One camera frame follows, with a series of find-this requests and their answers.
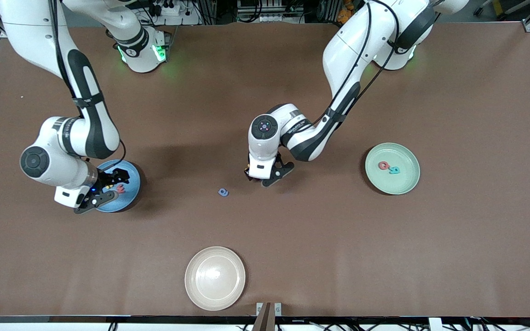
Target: brown table surface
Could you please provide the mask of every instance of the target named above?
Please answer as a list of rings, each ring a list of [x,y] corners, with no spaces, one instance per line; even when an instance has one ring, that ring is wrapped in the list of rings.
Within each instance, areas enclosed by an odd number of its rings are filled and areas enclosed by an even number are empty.
[[[437,24],[317,160],[269,189],[248,182],[254,117],[291,102],[315,119],[330,101],[322,52],[335,32],[183,27],[170,62],[136,74],[103,29],[73,29],[149,182],[133,209],[83,216],[19,169],[44,119],[76,110],[60,79],[2,40],[0,314],[245,315],[271,301],[287,315],[530,315],[530,34]],[[377,193],[362,175],[364,153],[386,141],[421,163],[406,195]],[[183,283],[213,245],[236,251],[248,275],[238,302],[215,313]]]

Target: velcro strap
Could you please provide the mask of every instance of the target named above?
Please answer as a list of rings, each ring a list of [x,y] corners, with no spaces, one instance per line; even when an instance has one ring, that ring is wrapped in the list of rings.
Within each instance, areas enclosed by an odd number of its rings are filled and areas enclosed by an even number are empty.
[[[341,115],[341,114],[337,113],[336,111],[334,111],[334,110],[332,110],[330,108],[327,108],[324,113],[328,117],[330,117],[331,121],[334,121],[334,122],[344,122],[345,119],[347,118],[347,115]]]
[[[102,92],[99,92],[92,96],[91,98],[82,99],[82,98],[73,98],[73,102],[77,107],[86,108],[86,107],[93,107],[97,103],[100,103],[104,100],[104,95]]]

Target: green plate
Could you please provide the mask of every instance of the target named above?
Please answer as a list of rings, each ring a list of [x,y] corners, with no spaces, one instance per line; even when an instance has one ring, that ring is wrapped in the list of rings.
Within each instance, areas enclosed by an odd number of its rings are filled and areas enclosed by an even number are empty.
[[[389,194],[410,192],[421,178],[421,166],[410,149],[395,143],[383,143],[372,148],[365,159],[365,172],[372,184]]]

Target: plate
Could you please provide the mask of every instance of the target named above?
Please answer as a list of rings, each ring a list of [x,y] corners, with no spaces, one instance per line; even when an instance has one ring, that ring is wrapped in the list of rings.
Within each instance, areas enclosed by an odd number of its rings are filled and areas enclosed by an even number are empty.
[[[185,270],[185,291],[196,306],[222,310],[232,306],[244,290],[244,265],[225,247],[208,247],[197,253]]]
[[[97,168],[103,169],[111,164],[116,163],[117,161],[118,160],[106,161],[102,164],[99,164]],[[130,175],[130,179],[128,180],[129,183],[120,183],[124,187],[124,193],[120,193],[118,195],[118,199],[115,199],[114,201],[97,208],[97,210],[101,212],[116,212],[128,207],[134,201],[134,199],[136,199],[136,196],[140,191],[140,174],[138,173],[137,168],[134,167],[134,164],[122,160],[122,162],[116,164],[108,170],[105,170],[104,172],[107,174],[111,174],[112,171],[114,171],[114,169],[116,168],[122,168],[128,172],[128,174]],[[112,188],[110,188],[110,190],[115,191],[116,186],[118,185],[119,184],[114,185]]]
[[[395,143],[372,148],[365,159],[365,172],[375,187],[393,195],[410,192],[421,178],[421,166],[414,154]]]

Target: white robotic arm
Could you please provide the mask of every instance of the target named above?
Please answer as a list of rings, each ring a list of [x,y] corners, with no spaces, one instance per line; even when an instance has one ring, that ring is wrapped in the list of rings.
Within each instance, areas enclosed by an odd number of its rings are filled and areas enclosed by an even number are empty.
[[[56,186],[55,201],[79,213],[115,200],[117,193],[113,191],[100,196],[101,188],[127,183],[128,172],[105,174],[81,157],[109,157],[118,148],[120,136],[89,60],[69,35],[59,2],[0,0],[0,14],[14,50],[30,63],[61,77],[80,113],[79,117],[47,119],[34,144],[20,157],[22,171],[38,182]]]
[[[465,5],[467,0],[446,2],[459,6],[460,2]],[[283,163],[278,153],[280,145],[288,148],[298,161],[312,161],[318,157],[369,87],[368,84],[359,92],[359,81],[366,66],[375,61],[381,66],[380,72],[385,68],[400,69],[412,58],[415,46],[426,38],[434,21],[435,9],[429,0],[391,0],[388,4],[369,0],[324,49],[324,73],[333,99],[318,119],[320,122],[311,123],[291,103],[277,105],[252,121],[248,130],[248,168],[245,169],[249,180],[261,180],[261,184],[268,187],[293,170],[293,163]]]

